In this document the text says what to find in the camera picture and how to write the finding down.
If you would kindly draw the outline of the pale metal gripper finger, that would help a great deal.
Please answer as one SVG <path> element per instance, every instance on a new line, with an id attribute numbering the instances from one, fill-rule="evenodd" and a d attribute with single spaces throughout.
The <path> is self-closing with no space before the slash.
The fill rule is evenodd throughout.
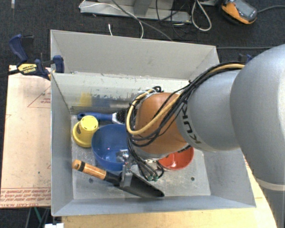
<path id="1" fill-rule="evenodd" d="M 116 162 L 126 162 L 129 158 L 128 149 L 121 149 L 116 153 Z"/>
<path id="2" fill-rule="evenodd" d="M 130 165 L 123 165 L 120 186 L 129 187 L 133 174 Z"/>

